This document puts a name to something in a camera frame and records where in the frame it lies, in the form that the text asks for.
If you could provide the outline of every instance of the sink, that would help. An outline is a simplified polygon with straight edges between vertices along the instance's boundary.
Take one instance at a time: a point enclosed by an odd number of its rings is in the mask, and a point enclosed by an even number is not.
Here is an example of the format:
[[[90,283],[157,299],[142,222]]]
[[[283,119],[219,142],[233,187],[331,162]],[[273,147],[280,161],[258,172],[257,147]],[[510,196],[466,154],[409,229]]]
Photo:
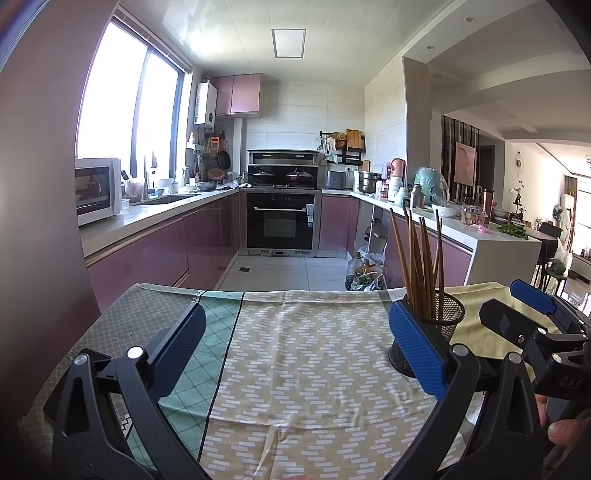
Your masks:
[[[198,193],[187,195],[166,195],[163,197],[156,197],[155,199],[145,200],[144,202],[136,203],[135,205],[167,205],[169,203],[180,202],[181,200],[190,199],[199,195]]]

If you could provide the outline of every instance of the white countertop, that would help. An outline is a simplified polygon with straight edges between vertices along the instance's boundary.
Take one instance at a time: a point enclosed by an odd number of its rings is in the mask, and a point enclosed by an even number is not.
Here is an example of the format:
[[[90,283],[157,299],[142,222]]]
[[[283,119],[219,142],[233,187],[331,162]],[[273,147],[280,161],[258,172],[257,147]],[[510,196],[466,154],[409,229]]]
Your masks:
[[[238,189],[217,190],[167,205],[131,205],[116,217],[83,225],[80,227],[80,239],[84,256],[88,257],[157,223],[237,192]]]
[[[368,195],[361,192],[353,192],[351,190],[322,190],[323,195],[341,195],[347,196],[350,195],[354,198],[358,198],[363,200],[364,202],[371,203],[376,205],[380,208],[385,210],[393,209],[394,213],[397,213],[400,216],[404,216],[404,210],[402,207],[395,205],[393,202],[387,202],[385,200],[377,200],[374,198],[373,195]],[[413,218],[423,217],[425,219],[425,224],[427,228],[436,231],[437,230],[437,222],[435,220],[435,214],[430,210],[422,210],[422,209],[413,209]],[[462,221],[453,219],[453,218],[444,218],[443,219],[443,227],[441,232],[444,236],[462,244],[466,245],[467,247],[471,248],[472,250],[476,249],[476,244],[481,241],[485,242],[539,242],[539,240],[530,237],[529,240],[524,240],[522,238],[517,238],[515,236],[507,235],[505,233],[501,233],[496,229],[496,225],[492,223],[489,227],[489,232],[481,232],[477,230],[475,227],[467,226],[462,223]]]

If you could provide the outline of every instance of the patterned tablecloth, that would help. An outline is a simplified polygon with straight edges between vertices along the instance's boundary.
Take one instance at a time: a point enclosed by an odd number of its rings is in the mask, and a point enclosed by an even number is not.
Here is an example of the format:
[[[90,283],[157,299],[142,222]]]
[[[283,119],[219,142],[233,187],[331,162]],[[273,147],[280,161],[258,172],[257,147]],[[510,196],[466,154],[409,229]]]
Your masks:
[[[496,297],[511,304],[507,288],[489,284],[455,292],[466,321],[454,341],[478,355],[500,357],[514,349],[478,324],[483,301]],[[133,286],[56,367],[21,430],[49,466],[53,429],[43,404],[78,351],[120,356],[147,345],[197,296],[207,314],[204,337],[173,393],[159,404],[214,480],[302,473],[381,479],[436,403],[388,362],[393,337],[387,311],[403,295],[403,289],[242,294]],[[535,317],[522,304],[512,306]],[[119,400],[116,407],[132,453],[151,466],[125,406]],[[444,465],[463,448],[458,435]]]

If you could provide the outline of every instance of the oven door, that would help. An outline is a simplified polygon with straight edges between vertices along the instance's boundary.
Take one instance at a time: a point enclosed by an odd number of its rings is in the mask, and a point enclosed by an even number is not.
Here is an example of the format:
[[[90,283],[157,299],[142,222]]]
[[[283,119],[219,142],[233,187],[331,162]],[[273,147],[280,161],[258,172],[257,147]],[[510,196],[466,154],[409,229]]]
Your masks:
[[[246,195],[247,247],[265,250],[261,254],[268,255],[317,249],[315,198],[314,194],[249,192]]]

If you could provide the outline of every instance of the recessed light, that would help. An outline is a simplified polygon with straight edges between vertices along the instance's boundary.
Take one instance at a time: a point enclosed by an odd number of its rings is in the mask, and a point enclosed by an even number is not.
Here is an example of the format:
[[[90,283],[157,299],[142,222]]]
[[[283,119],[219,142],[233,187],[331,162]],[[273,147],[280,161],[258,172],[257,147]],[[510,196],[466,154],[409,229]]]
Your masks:
[[[273,48],[277,59],[303,59],[306,29],[272,28]]]

